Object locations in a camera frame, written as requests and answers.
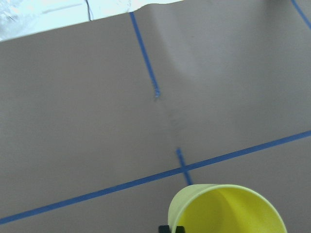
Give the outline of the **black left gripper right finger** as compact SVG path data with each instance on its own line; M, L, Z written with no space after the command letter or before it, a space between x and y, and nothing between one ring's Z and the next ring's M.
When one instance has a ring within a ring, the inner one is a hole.
M185 228L183 226L177 226L175 233L185 233Z

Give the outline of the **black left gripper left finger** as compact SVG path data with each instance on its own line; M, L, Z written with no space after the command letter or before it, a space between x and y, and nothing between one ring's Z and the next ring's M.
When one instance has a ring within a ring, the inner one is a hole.
M160 225L158 227L158 233L171 233L169 225Z

